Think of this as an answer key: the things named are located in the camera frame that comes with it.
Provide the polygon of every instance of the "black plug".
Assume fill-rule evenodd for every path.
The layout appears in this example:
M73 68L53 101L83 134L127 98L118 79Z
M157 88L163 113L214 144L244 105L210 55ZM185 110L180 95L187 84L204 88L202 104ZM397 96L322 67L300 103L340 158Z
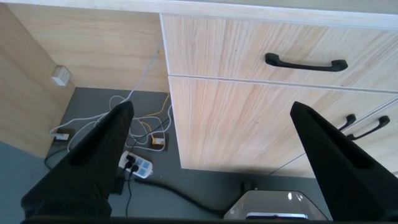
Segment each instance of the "black plug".
M135 172L135 171L138 171L138 170L139 170L139 166L137 166L137 165L134 165L134 166L131 168L131 170L130 170L130 175L129 175L129 180L130 180L130 178L131 178L131 176L132 176L132 173Z
M133 164L136 162L136 158L134 158L132 155L127 155L126 159L130 162L132 162Z
M123 173L124 171L126 171L126 169L131 168L132 167L132 162L127 162L124 167L123 167Z

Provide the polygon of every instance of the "cabinet door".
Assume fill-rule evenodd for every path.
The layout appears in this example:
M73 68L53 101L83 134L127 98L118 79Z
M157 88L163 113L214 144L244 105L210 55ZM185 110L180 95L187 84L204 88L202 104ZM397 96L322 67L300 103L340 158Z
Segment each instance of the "cabinet door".
M303 153L290 118L294 101L340 127L391 95L169 77L181 165L269 174Z
M169 73L243 80L398 90L398 32L281 22L163 15ZM276 67L281 61L340 72Z

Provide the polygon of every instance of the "small white box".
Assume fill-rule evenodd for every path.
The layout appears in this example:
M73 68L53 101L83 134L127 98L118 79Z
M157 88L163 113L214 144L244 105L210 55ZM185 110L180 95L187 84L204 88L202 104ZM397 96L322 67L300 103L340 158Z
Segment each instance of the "small white box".
M60 86L66 86L70 79L70 72L63 65L58 65L52 75L52 79Z

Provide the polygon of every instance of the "light wood grain surface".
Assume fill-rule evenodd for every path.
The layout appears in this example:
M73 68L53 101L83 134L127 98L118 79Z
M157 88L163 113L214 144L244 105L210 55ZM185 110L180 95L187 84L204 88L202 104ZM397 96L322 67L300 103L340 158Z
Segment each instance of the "light wood grain surface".
M390 172L398 174L398 103L347 129L345 133L354 136L366 133L375 128L379 124L378 119L385 115L391 120L387 126L354 142Z
M194 16L262 19L289 23L398 29L398 9L393 0L2 0L44 6L158 12Z
M269 174L304 150L290 118L305 103L337 127L392 95L169 77L181 165Z
M5 4L0 4L0 141L45 157L75 86L58 86L56 67Z
M312 171L310 161L306 154L290 161L281 169L275 171L272 175L315 178L315 174Z
M398 32L163 15L169 73L324 86L398 90ZM285 62L341 72L280 68Z
M9 4L78 87L134 88L162 40L155 13ZM168 91L162 49L138 90Z
M398 145L398 103L395 102L392 106L356 123L343 132L345 135L359 136L375 128L379 124L378 119L385 115L391 119L387 126L354 142L396 175L398 174L398 151L396 150ZM273 175L315 178L306 155L291 161L282 169L274 172Z

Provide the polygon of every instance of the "white device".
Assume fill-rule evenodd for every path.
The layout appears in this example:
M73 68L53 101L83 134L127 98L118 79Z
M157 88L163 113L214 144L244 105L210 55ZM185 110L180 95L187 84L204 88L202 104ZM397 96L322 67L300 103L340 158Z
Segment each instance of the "white device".
M52 75L52 79L60 86L66 86L70 79L70 72L63 65L58 65Z
M122 156L120 157L120 161L119 161L120 168L123 169L124 166L126 165L126 163L129 162L129 160L126 158L127 155L134 157L136 159L136 162L133 165L137 165L139 167L139 169L137 171L133 172L134 175L145 179L153 173L153 170L152 170L153 166L152 166L151 162L149 162L148 160L143 159L131 152L128 152L128 151L125 151L122 154ZM127 168L126 171L128 174L130 174L131 168Z

